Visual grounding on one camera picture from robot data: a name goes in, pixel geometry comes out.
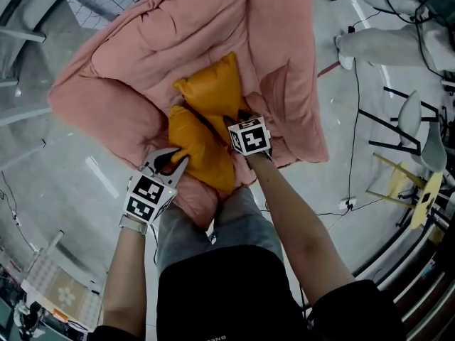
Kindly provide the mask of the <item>floral patterned cloth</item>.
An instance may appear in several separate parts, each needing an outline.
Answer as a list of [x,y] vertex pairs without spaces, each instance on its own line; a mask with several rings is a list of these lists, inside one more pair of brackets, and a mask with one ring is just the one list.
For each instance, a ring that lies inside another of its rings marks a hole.
[[21,288],[26,304],[39,304],[54,318],[83,333],[98,325],[102,310],[102,287],[83,284],[61,268],[45,251],[34,258]]

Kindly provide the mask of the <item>person's black shirt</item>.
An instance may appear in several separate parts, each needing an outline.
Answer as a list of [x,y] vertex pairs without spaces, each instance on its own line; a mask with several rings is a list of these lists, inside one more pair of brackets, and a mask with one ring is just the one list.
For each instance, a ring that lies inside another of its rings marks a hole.
[[282,261],[248,245],[167,267],[156,331],[158,341],[406,341],[394,302],[369,280],[324,295],[305,320]]

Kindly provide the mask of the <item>person's right forearm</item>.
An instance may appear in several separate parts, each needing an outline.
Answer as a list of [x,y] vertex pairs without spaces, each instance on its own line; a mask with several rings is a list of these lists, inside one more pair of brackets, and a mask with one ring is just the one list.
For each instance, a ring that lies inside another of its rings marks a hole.
[[263,154],[247,157],[291,268],[311,304],[355,282],[316,213]]

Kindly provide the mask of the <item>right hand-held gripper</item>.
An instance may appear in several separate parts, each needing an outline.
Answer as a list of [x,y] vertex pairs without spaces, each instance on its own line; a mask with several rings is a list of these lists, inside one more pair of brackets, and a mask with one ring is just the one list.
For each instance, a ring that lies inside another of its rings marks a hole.
[[238,112],[239,122],[223,116],[223,122],[230,135],[230,147],[244,157],[261,154],[272,159],[272,140],[263,117],[253,117],[245,110]]

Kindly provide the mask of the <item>white side table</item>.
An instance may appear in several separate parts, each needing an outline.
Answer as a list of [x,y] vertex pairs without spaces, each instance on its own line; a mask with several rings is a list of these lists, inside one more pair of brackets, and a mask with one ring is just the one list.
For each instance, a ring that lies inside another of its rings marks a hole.
[[[18,76],[9,76],[17,57],[26,43],[43,43],[44,33],[36,27],[58,0],[0,0],[0,89],[18,87]],[[24,119],[31,119],[50,113],[44,103],[33,103],[12,109],[0,110],[0,128]],[[22,148],[10,158],[1,158],[0,171],[29,157],[46,146],[43,139]]]

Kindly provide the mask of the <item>grey shell chair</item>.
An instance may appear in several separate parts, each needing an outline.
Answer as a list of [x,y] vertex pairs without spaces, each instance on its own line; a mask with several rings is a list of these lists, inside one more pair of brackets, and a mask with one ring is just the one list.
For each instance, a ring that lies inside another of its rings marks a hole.
[[[368,143],[380,148],[409,153],[414,162],[424,166],[429,171],[443,172],[447,165],[447,153],[441,138],[439,110],[422,101],[416,90],[411,94],[405,94],[390,87],[383,89],[405,100],[397,117],[386,122],[362,109],[358,113],[398,134],[400,142],[398,144],[387,144],[369,141]],[[423,122],[428,123],[429,128],[427,140],[421,144],[417,140],[417,133]]]

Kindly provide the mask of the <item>white wristband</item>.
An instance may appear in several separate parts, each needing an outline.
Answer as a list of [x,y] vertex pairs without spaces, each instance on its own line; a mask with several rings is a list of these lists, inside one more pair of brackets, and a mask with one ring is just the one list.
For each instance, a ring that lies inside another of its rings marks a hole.
[[142,222],[141,220],[136,220],[134,218],[128,217],[127,215],[122,215],[119,222],[119,227],[124,229],[130,229],[131,231],[138,232],[142,235],[146,235],[148,230],[148,224]]

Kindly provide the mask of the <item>yellow round stool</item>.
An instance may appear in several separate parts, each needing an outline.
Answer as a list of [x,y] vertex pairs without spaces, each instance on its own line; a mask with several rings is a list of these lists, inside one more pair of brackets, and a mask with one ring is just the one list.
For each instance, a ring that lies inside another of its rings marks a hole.
[[[430,213],[432,206],[436,203],[436,198],[439,194],[443,179],[443,173],[432,173],[429,179],[425,180],[408,171],[403,166],[403,162],[394,163],[378,153],[374,153],[373,155],[380,161],[393,167],[394,171],[390,177],[388,195],[382,195],[370,190],[367,190],[366,193],[378,197],[381,200],[393,202],[413,210],[410,226],[412,229],[417,229],[426,222],[427,215]],[[406,203],[398,198],[400,191],[403,189],[407,180],[410,180],[420,191],[420,196],[416,205]]]

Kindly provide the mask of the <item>person's left forearm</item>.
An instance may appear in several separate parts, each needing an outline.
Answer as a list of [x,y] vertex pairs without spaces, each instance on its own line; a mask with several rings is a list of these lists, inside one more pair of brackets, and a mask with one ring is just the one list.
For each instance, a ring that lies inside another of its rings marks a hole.
[[141,341],[146,336],[145,244],[143,234],[121,229],[103,296],[103,324]]

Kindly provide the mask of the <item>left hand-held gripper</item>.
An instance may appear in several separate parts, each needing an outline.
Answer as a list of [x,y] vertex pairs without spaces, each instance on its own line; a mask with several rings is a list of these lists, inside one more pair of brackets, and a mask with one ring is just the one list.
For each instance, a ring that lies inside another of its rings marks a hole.
[[124,215],[151,224],[171,204],[190,159],[185,155],[173,163],[173,155],[180,150],[176,147],[161,148],[146,157],[129,180]]

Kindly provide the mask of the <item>pink quilted blanket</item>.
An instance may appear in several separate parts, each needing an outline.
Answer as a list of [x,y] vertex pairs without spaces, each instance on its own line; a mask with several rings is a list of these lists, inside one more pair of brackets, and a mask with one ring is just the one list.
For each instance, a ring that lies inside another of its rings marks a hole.
[[235,53],[242,95],[283,168],[328,160],[312,0],[141,0],[89,39],[56,79],[53,113],[127,165],[168,146],[175,81]]

